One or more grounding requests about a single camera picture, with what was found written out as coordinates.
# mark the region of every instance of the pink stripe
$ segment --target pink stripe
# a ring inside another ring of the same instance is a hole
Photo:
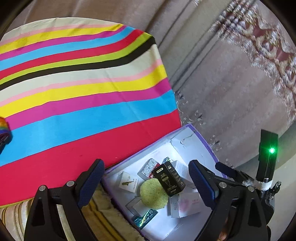
[[[36,49],[52,46],[52,45],[58,45],[58,44],[64,44],[64,43],[70,43],[70,42],[81,42],[81,41],[87,41],[92,39],[98,39],[98,38],[106,38],[113,36],[119,32],[121,32],[123,29],[125,29],[126,26],[123,25],[119,29],[115,31],[104,31],[98,34],[86,34],[86,35],[78,35],[78,36],[72,36],[72,37],[61,37],[56,39],[49,39],[41,42],[37,42],[34,44],[27,45],[25,47],[21,47],[18,49],[11,50],[9,52],[5,52],[3,54],[0,54],[0,61],[8,58],[15,57],[17,55],[21,55],[24,53],[28,53],[30,51],[34,51]]]
[[[65,82],[65,83],[58,83],[58,84],[51,84],[48,86],[44,87],[38,87],[33,90],[29,90],[26,92],[23,92],[21,94],[18,94],[16,96],[12,96],[6,100],[3,100],[0,102],[0,106],[7,105],[13,101],[19,100],[21,98],[34,95],[37,93],[45,92],[47,90],[51,89],[60,89],[60,88],[65,88],[65,87],[70,87],[70,86],[76,86],[76,85],[88,85],[88,84],[95,84],[95,83],[106,83],[106,82],[124,82],[124,81],[133,81],[133,80],[138,80],[148,74],[150,74],[155,68],[158,66],[162,65],[161,59],[157,59],[149,68],[145,69],[144,71],[132,75],[132,76],[127,76],[127,77],[115,77],[115,78],[100,78],[100,79],[87,79],[87,80],[77,80],[77,81],[70,81],[70,82]]]
[[[54,115],[62,115],[78,110],[120,102],[154,99],[163,95],[170,89],[168,78],[165,78],[157,85],[147,90],[102,93],[48,102],[41,106],[36,106],[11,115],[5,120],[8,122],[11,130],[15,130],[19,127],[44,120]]]
[[[53,31],[58,31],[58,30],[66,30],[66,29],[72,29],[72,28],[105,28],[105,27],[111,27],[114,26],[116,24],[77,24],[77,25],[67,25],[67,26],[61,26],[61,27],[49,27],[49,28],[42,28],[42,29],[38,29],[38,30],[34,30],[34,31],[30,31],[30,32],[26,32],[23,34],[20,34],[16,37],[10,38],[10,39],[6,39],[0,42],[0,47],[2,45],[5,45],[7,43],[16,41],[18,39],[24,38],[24,37],[29,37],[35,34],[40,34],[40,33],[46,33],[46,32],[53,32]]]

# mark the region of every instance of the green ball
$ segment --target green ball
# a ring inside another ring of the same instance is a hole
[[[168,204],[168,195],[156,178],[151,178],[141,185],[140,196],[144,205],[155,210]]]

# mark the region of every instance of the rainbow tape roll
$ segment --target rainbow tape roll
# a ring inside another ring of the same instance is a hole
[[[0,117],[0,153],[4,146],[11,141],[11,132],[5,119]]]

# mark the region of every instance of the white open box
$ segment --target white open box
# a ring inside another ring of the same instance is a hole
[[[155,143],[139,151],[123,162],[105,171],[102,184],[111,195],[117,208],[125,218],[133,225],[133,214],[126,208],[135,196],[140,196],[140,185],[144,182],[139,177],[136,193],[131,193],[118,187],[120,174],[125,171],[131,175],[137,175],[149,158],[159,163],[170,157],[186,165],[191,160],[198,160],[202,165],[213,171],[216,175],[226,178],[224,174],[215,169],[218,162],[209,145],[192,125],[186,125],[180,129],[159,139]],[[206,223],[211,209],[204,206],[202,211],[183,218],[171,218],[170,202],[158,211],[158,214],[140,231],[150,241],[193,241]]]

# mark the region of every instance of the black stripe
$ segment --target black stripe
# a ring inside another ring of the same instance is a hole
[[[141,46],[137,47],[133,52],[119,59],[113,59],[113,60],[107,60],[103,62],[96,62],[96,63],[89,63],[89,64],[62,66],[62,67],[56,67],[51,69],[39,70],[33,73],[28,73],[3,83],[2,85],[0,85],[0,91],[9,86],[20,83],[22,81],[40,77],[40,76],[49,75],[49,74],[56,74],[56,73],[70,72],[70,71],[77,71],[77,70],[87,70],[87,69],[104,69],[104,68],[110,68],[110,67],[128,64],[133,60],[135,60],[136,58],[138,58],[139,56],[141,56],[147,50],[149,50],[153,44],[155,44],[155,39],[151,36],[148,40],[146,40],[146,42],[144,42]]]

